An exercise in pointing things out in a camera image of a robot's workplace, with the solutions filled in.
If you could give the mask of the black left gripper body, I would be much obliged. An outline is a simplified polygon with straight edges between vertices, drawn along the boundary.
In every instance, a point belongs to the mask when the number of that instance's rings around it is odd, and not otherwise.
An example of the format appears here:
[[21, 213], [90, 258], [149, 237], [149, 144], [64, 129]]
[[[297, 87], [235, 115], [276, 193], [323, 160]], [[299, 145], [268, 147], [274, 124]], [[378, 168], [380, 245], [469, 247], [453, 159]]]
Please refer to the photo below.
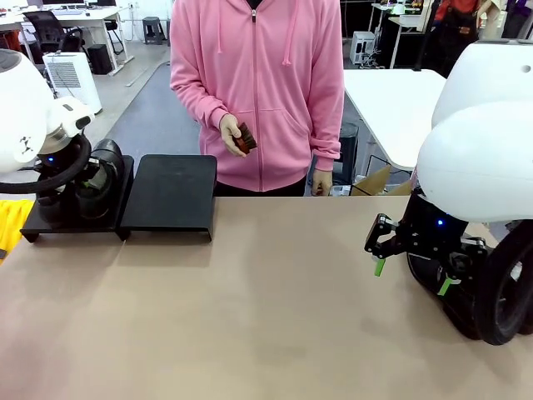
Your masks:
[[37, 165], [37, 172], [40, 178], [54, 178], [57, 175], [74, 178], [79, 171], [74, 171], [72, 166], [80, 156], [79, 150], [61, 150], [49, 154], [39, 154], [40, 162]]

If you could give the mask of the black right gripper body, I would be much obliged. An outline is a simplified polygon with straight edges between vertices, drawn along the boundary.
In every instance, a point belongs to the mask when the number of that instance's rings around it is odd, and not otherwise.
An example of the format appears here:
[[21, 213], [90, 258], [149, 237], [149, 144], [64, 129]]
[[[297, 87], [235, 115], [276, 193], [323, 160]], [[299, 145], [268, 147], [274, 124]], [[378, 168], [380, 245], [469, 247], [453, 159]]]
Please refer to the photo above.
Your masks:
[[398, 225], [398, 237], [407, 253], [438, 259], [461, 248], [467, 225], [424, 197], [412, 194]]

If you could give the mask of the person's left hand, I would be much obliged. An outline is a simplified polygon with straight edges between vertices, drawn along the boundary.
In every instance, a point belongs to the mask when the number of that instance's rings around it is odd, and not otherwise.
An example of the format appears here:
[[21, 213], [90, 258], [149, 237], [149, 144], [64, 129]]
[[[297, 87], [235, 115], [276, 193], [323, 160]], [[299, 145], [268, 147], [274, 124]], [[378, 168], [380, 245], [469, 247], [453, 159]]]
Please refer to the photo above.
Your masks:
[[332, 171], [315, 169], [312, 174], [311, 195], [328, 197], [332, 188]]

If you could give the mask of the person's right hand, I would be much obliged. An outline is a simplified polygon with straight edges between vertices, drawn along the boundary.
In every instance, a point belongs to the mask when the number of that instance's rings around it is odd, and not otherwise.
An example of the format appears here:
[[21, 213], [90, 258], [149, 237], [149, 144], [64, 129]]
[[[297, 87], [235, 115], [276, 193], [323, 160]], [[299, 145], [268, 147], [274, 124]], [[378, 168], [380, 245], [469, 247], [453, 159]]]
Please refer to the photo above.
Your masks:
[[219, 122], [219, 131], [226, 149], [234, 156], [245, 158], [247, 155], [240, 150], [233, 139], [241, 137], [237, 118], [230, 113], [226, 113]]

